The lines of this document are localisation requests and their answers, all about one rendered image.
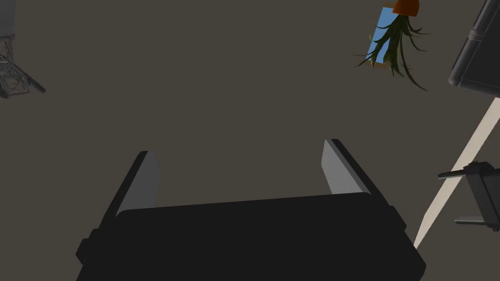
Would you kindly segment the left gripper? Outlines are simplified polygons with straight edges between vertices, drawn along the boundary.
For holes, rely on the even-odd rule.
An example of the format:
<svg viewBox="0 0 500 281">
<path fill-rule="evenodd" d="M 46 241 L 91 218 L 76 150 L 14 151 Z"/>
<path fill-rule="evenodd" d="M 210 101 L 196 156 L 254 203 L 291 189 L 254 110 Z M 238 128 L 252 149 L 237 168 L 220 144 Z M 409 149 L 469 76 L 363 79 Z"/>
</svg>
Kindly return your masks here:
<svg viewBox="0 0 500 281">
<path fill-rule="evenodd" d="M 480 216 L 465 216 L 454 219 L 456 224 L 485 225 L 495 232 L 500 231 L 500 169 L 488 162 L 472 162 L 461 170 L 438 174 L 438 179 L 466 176 L 478 205 Z"/>
</svg>

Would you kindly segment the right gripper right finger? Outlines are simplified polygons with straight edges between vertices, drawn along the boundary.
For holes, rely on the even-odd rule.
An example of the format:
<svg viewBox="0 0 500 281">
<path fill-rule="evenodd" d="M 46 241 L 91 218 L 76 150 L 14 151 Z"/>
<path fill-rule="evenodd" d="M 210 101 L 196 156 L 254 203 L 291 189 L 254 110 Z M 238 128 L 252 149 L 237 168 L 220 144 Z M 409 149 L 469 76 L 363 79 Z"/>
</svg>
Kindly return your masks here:
<svg viewBox="0 0 500 281">
<path fill-rule="evenodd" d="M 343 205 L 390 205 L 339 139 L 324 141 L 321 168 L 332 196 Z"/>
</svg>

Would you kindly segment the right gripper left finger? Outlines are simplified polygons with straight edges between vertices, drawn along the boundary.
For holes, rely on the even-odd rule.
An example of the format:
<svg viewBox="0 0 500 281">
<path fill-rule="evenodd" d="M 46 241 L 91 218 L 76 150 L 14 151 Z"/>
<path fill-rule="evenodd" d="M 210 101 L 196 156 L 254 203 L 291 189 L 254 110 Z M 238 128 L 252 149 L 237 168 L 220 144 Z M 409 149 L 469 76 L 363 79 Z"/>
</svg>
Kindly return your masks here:
<svg viewBox="0 0 500 281">
<path fill-rule="evenodd" d="M 126 177 L 114 195 L 99 225 L 109 225 L 121 212 L 153 208 L 157 202 L 160 167 L 153 150 L 138 154 Z"/>
</svg>

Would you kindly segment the blue wood-framed window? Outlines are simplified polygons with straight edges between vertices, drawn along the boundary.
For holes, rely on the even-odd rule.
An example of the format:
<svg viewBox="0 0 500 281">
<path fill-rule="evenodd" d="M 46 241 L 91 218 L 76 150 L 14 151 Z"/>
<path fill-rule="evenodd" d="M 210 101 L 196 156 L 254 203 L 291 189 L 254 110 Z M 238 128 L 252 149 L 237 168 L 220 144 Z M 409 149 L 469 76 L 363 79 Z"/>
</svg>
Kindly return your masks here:
<svg viewBox="0 0 500 281">
<path fill-rule="evenodd" d="M 369 39 L 371 40 L 371 42 L 370 42 L 370 46 L 368 49 L 368 55 L 366 56 L 366 58 L 368 58 L 372 54 L 372 52 L 374 51 L 374 49 L 377 45 L 377 43 L 374 42 L 374 40 L 381 39 L 384 36 L 384 34 L 388 31 L 388 28 L 381 29 L 381 27 L 386 27 L 386 26 L 390 25 L 396 19 L 397 14 L 393 13 L 394 5 L 395 5 L 394 2 L 385 2 L 383 4 L 379 18 L 378 18 L 377 22 L 375 23 L 375 25 L 376 25 L 375 30 L 374 30 L 373 34 L 369 36 Z M 383 46 L 381 47 L 380 52 L 379 52 L 379 54 L 376 58 L 376 61 L 374 63 L 375 67 L 384 68 L 384 69 L 388 68 L 388 65 L 383 63 L 383 57 L 387 52 L 388 45 L 389 45 L 389 42 L 385 42 L 383 44 Z"/>
</svg>

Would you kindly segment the dark grey boxy furniture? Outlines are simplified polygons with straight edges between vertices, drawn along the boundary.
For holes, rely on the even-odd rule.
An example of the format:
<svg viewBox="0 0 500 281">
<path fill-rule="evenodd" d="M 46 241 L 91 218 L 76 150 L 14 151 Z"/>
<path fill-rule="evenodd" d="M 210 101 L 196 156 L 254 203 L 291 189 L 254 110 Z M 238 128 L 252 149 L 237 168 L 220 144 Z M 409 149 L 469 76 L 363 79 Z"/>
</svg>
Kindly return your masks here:
<svg viewBox="0 0 500 281">
<path fill-rule="evenodd" d="M 484 0 L 448 81 L 500 99 L 500 0 Z"/>
</svg>

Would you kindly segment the green plant in orange pot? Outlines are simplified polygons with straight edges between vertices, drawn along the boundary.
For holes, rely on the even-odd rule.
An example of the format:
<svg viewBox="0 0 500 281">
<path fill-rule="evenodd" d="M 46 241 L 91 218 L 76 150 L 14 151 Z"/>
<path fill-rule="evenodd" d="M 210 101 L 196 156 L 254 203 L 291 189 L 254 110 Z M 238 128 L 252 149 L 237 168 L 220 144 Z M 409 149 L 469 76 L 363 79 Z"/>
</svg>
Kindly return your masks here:
<svg viewBox="0 0 500 281">
<path fill-rule="evenodd" d="M 418 15 L 419 7 L 419 0 L 397 0 L 393 7 L 393 14 L 396 14 L 396 18 L 387 26 L 380 27 L 376 24 L 374 25 L 376 28 L 386 32 L 377 40 L 369 37 L 370 41 L 375 43 L 375 47 L 372 52 L 362 55 L 364 60 L 358 66 L 369 63 L 371 67 L 374 67 L 383 46 L 387 45 L 387 51 L 383 56 L 382 64 L 388 67 L 391 76 L 393 77 L 395 74 L 398 74 L 403 78 L 409 79 L 414 86 L 426 91 L 412 77 L 410 73 L 411 69 L 407 65 L 403 52 L 403 37 L 407 37 L 417 51 L 422 51 L 422 49 L 416 46 L 413 38 L 416 35 L 425 34 L 421 32 L 421 28 L 414 29 L 410 23 L 410 17 Z"/>
</svg>

